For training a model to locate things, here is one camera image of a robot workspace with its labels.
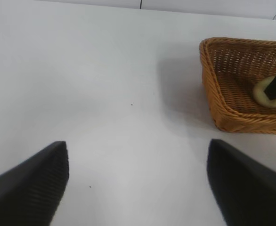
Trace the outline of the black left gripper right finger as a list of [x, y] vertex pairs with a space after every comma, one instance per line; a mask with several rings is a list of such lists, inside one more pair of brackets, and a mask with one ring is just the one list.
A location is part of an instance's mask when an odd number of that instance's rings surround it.
[[228, 226], [276, 226], [276, 172], [220, 139], [210, 141], [207, 177]]

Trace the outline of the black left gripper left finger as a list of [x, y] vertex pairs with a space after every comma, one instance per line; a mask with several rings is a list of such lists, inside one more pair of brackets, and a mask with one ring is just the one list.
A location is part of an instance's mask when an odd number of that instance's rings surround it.
[[0, 175], [0, 226], [49, 226], [69, 179], [65, 141]]

